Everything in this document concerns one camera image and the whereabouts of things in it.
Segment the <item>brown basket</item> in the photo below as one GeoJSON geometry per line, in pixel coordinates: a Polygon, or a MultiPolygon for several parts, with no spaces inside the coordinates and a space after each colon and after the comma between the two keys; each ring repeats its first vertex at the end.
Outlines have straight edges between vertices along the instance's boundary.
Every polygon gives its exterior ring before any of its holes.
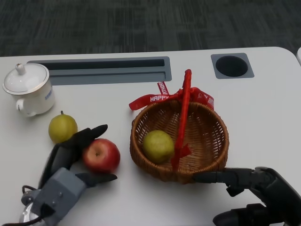
{"type": "Polygon", "coordinates": [[[190,102],[185,127],[184,145],[191,154],[180,159],[179,169],[173,171],[170,160],[156,165],[143,154],[142,142],[152,130],[163,130],[175,142],[178,135],[181,103],[176,100],[152,104],[144,108],[132,124],[130,153],[140,168],[162,181],[193,183],[192,175],[224,169],[228,158],[229,135],[219,115],[197,102],[190,102]]]}

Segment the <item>white ceramic cup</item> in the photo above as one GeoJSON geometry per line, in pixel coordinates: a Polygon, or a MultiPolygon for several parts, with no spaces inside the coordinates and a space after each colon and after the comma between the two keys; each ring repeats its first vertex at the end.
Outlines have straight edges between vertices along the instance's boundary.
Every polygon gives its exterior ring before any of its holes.
{"type": "Polygon", "coordinates": [[[40,64],[17,64],[2,86],[16,101],[16,109],[27,117],[45,113],[55,103],[49,70],[40,64]]]}

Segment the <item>cable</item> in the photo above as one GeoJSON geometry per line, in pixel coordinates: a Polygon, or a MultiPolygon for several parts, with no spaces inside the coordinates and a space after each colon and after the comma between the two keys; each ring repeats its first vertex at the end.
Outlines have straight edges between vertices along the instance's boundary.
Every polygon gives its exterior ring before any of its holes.
{"type": "Polygon", "coordinates": [[[38,223],[39,221],[41,221],[44,218],[50,217],[52,214],[54,214],[54,210],[48,206],[47,204],[43,204],[41,207],[41,216],[35,218],[34,220],[30,220],[24,223],[7,223],[7,224],[3,224],[2,226],[29,226],[29,225],[33,225],[35,223],[38,223]]]}
{"type": "Polygon", "coordinates": [[[34,220],[30,220],[30,221],[27,221],[24,223],[6,223],[6,224],[3,224],[2,226],[29,226],[29,225],[38,223],[42,219],[43,219],[42,217],[37,217],[34,220]]]}
{"type": "Polygon", "coordinates": [[[36,188],[34,188],[34,187],[31,187],[31,186],[28,186],[28,185],[24,185],[23,187],[22,187],[22,192],[23,193],[25,193],[25,189],[29,189],[29,190],[32,190],[32,191],[34,191],[34,190],[36,190],[36,188]]]}

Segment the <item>floor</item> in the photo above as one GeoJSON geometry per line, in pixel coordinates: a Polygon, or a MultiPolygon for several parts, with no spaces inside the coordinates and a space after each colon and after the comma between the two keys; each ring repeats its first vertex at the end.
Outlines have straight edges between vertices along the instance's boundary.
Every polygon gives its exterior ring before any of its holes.
{"type": "Polygon", "coordinates": [[[0,0],[0,56],[301,47],[301,0],[0,0]]]}

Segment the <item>yellow pear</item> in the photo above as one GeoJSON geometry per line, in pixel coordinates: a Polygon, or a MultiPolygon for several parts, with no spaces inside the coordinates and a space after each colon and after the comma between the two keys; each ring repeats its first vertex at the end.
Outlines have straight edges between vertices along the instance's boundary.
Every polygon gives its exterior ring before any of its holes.
{"type": "Polygon", "coordinates": [[[153,163],[162,163],[174,155],[173,140],[166,132],[153,130],[143,139],[143,152],[153,163]]]}
{"type": "Polygon", "coordinates": [[[64,114],[63,111],[51,120],[48,128],[49,136],[54,144],[68,140],[76,132],[76,121],[71,116],[64,114]]]}

